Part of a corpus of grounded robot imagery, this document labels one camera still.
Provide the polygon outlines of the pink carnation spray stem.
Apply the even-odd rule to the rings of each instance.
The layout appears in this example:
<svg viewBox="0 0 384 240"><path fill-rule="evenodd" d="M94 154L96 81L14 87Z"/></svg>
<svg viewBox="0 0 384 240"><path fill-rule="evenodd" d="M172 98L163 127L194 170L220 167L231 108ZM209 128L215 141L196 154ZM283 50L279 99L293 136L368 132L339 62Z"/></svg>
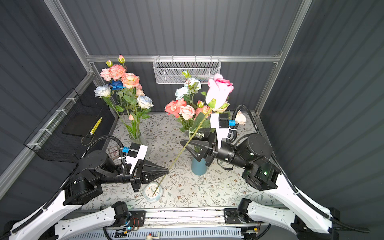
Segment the pink carnation spray stem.
<svg viewBox="0 0 384 240"><path fill-rule="evenodd" d="M195 109L195 119L200 113L203 113L206 116L206 118L208 118L209 115L211 114L211 108L205 105L204 102L199 100L197 102L197 108Z"/></svg>

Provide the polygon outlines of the cream rose stem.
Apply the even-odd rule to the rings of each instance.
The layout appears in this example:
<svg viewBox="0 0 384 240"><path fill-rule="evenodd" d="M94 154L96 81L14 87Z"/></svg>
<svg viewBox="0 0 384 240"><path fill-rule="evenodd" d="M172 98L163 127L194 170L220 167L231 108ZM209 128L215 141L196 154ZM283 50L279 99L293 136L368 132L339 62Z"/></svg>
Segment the cream rose stem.
<svg viewBox="0 0 384 240"><path fill-rule="evenodd" d="M238 111L235 117L235 122L239 125L245 125L246 121L246 116L241 111Z"/></svg>

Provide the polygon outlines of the white rose spray stem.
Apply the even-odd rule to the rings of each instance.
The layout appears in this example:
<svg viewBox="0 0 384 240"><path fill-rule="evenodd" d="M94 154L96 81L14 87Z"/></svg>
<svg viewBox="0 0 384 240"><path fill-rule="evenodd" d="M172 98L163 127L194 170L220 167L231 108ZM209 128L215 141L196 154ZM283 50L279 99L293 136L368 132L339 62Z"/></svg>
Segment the white rose spray stem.
<svg viewBox="0 0 384 240"><path fill-rule="evenodd" d="M192 103L195 94L202 88L202 84L198 79L193 78L188 71L183 71L182 74L186 80L184 86L176 90L176 100L184 99L187 103Z"/></svg>

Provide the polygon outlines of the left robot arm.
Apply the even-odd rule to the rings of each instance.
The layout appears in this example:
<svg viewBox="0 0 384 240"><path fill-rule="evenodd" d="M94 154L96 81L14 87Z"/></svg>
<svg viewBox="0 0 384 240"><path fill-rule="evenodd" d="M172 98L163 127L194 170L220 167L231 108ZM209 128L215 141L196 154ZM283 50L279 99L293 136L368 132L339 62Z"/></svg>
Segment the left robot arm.
<svg viewBox="0 0 384 240"><path fill-rule="evenodd" d="M137 153L133 163L127 163L132 159L130 156L121 153L121 157L123 162L120 165L116 165L102 150L81 158L53 198L27 218L14 223L1 239L38 240L53 231L48 238L60 240L92 229L127 223L130 219L129 209L126 203L118 201L100 212L63 222L63 227L59 225L63 217L100 196L103 184L130 184L137 193L142 185L169 173L167 168L145 160L143 154Z"/></svg>

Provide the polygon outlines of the clear ribbed glass vase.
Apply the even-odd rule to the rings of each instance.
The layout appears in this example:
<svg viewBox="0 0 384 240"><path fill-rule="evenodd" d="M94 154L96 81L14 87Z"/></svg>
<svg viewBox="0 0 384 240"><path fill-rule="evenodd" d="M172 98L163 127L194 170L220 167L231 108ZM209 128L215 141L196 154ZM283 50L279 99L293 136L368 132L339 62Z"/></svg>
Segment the clear ribbed glass vase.
<svg viewBox="0 0 384 240"><path fill-rule="evenodd" d="M140 132L129 132L129 139L132 143L138 144L138 145L145 145L145 140L141 137Z"/></svg>

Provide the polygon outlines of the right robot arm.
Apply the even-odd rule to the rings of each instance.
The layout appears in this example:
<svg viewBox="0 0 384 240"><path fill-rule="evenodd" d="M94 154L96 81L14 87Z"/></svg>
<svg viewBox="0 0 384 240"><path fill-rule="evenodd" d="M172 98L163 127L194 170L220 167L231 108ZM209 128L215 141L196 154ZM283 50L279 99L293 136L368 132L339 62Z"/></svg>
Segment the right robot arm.
<svg viewBox="0 0 384 240"><path fill-rule="evenodd" d="M286 208L265 206L243 198L237 207L241 223L264 222L295 234L300 240L337 240L339 233L334 220L339 220L336 209L322 207L306 198L289 180L278 164L270 161L272 147L257 133L242 137L239 145L219 141L216 133L202 140L182 140L181 144L197 161L210 166L220 160L244 169L242 178L252 188L271 195Z"/></svg>

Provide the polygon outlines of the teal ceramic vase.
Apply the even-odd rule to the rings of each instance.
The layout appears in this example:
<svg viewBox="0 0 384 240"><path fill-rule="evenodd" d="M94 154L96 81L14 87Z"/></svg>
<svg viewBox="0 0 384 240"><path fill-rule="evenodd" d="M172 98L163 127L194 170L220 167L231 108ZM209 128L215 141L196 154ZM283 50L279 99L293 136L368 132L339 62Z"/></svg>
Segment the teal ceramic vase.
<svg viewBox="0 0 384 240"><path fill-rule="evenodd" d="M199 162L197 159L193 158L191 169L195 175L202 176L207 172L208 166L206 166L205 159L201 159L201 161Z"/></svg>

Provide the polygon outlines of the pink peony spray stem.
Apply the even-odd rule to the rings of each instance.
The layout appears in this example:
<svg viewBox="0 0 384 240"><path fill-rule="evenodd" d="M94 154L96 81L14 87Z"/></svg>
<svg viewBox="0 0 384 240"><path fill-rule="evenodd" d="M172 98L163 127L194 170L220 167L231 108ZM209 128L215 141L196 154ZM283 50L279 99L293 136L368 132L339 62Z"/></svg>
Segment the pink peony spray stem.
<svg viewBox="0 0 384 240"><path fill-rule="evenodd" d="M111 60L106 61L106 65L108 66L107 68L102 69L100 72L100 76L107 82L109 82L112 77L111 77L111 72L110 68L114 65Z"/></svg>

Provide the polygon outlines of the coral pink rose stem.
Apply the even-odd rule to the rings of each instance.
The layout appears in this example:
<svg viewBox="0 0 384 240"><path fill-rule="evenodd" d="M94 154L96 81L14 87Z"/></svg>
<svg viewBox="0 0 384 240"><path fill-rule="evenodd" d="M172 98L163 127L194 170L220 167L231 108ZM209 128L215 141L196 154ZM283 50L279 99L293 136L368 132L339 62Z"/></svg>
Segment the coral pink rose stem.
<svg viewBox="0 0 384 240"><path fill-rule="evenodd" d="M178 105L178 101L172 101L165 107L165 112L168 115L174 115L176 118L180 117L180 106Z"/></svg>

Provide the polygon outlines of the pink tulip stem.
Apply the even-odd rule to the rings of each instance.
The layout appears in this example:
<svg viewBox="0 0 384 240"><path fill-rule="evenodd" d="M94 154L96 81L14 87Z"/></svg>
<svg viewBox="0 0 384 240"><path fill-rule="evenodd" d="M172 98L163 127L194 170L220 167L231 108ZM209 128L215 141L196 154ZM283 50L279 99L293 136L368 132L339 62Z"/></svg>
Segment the pink tulip stem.
<svg viewBox="0 0 384 240"><path fill-rule="evenodd" d="M132 116L132 114L129 114L129 121L130 121L130 131L132 134L134 134L136 130L136 122L135 118Z"/></svg>

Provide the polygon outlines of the white blue rose stem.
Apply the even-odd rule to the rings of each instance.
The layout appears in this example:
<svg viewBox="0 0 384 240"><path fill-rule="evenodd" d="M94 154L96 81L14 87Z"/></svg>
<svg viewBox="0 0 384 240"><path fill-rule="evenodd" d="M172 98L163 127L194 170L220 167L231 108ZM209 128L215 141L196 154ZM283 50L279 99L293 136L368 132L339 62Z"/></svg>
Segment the white blue rose stem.
<svg viewBox="0 0 384 240"><path fill-rule="evenodd" d="M148 119L151 108L153 107L153 100L147 96L138 96L136 102L133 104L132 116L135 118L136 130L140 132L140 123L142 119Z"/></svg>

